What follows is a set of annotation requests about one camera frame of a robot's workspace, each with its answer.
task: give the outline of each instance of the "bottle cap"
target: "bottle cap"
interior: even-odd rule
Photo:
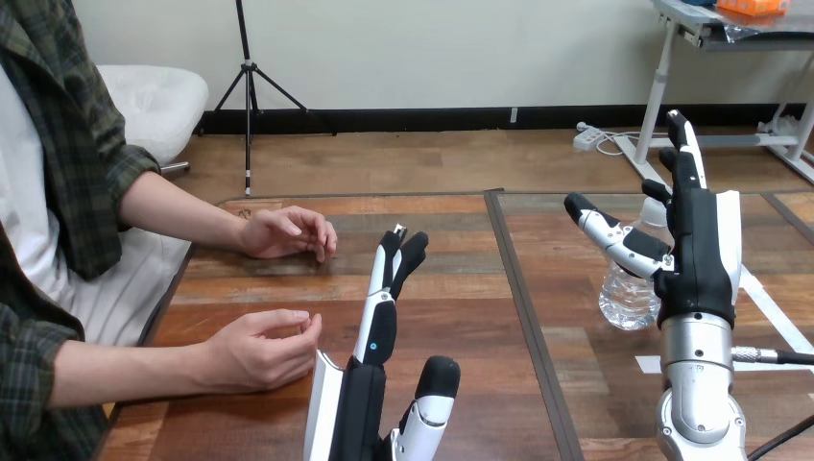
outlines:
[[[641,222],[657,228],[666,228],[667,208],[651,197],[644,199],[644,205],[641,207]]]

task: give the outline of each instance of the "robotic hand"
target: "robotic hand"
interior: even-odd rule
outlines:
[[[642,191],[663,202],[675,248],[622,228],[579,194],[565,208],[581,230],[630,274],[654,281],[661,298],[658,444],[672,460],[746,459],[746,420],[731,396],[731,336],[741,270],[740,196],[706,188],[698,141],[676,110],[667,114],[670,149],[659,160],[672,192],[645,181]]]
[[[398,428],[382,440],[384,364],[395,346],[395,301],[407,277],[421,265],[428,244],[419,232],[387,231],[376,250],[359,336],[343,370],[317,351],[308,411],[306,461],[431,461],[446,429],[461,371],[452,359],[427,360],[415,400]]]

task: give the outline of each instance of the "human hand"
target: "human hand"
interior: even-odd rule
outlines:
[[[298,328],[299,334],[272,339],[267,333]],[[320,314],[271,310],[246,314],[200,344],[203,387],[208,392],[272,390],[306,376],[314,368]]]
[[[258,211],[240,232],[241,246],[247,255],[273,258],[301,252],[313,252],[319,262],[336,253],[336,231],[325,217],[299,206]]]

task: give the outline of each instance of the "black cable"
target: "black cable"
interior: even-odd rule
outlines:
[[[786,430],[779,436],[775,437],[774,439],[766,442],[762,447],[756,449],[755,451],[749,453],[749,457],[747,458],[749,461],[755,461],[759,459],[764,454],[768,453],[769,451],[776,449],[783,443],[787,442],[789,439],[793,437],[797,437],[800,435],[804,430],[808,429],[809,427],[814,425],[814,415],[809,416],[808,418],[802,420],[794,427]]]
[[[778,351],[779,364],[814,365],[814,355],[810,353]]]

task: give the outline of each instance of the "tripod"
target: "tripod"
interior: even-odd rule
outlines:
[[[254,92],[255,73],[276,88],[276,90],[288,98],[289,101],[297,105],[302,112],[310,115],[322,127],[327,128],[326,131],[331,133],[331,135],[336,135],[336,129],[331,124],[322,120],[321,117],[317,116],[314,112],[311,112],[308,110],[308,108],[303,106],[297,99],[294,98],[294,96],[283,89],[282,86],[275,83],[274,80],[263,73],[263,71],[257,67],[257,64],[251,60],[249,57],[249,41],[246,39],[246,22],[243,19],[243,2],[242,0],[235,0],[234,3],[237,7],[237,21],[240,25],[240,41],[243,44],[244,62],[240,64],[240,72],[237,73],[237,77],[234,78],[234,82],[231,83],[226,94],[224,94],[224,97],[221,98],[221,102],[218,103],[218,106],[215,108],[215,113],[218,113],[221,110],[221,107],[226,102],[229,94],[231,94],[232,90],[237,86],[237,83],[240,82],[240,79],[246,77],[246,195],[249,196],[251,195],[251,141],[254,138],[252,128],[256,116],[263,113],[263,111],[257,107],[257,95]]]

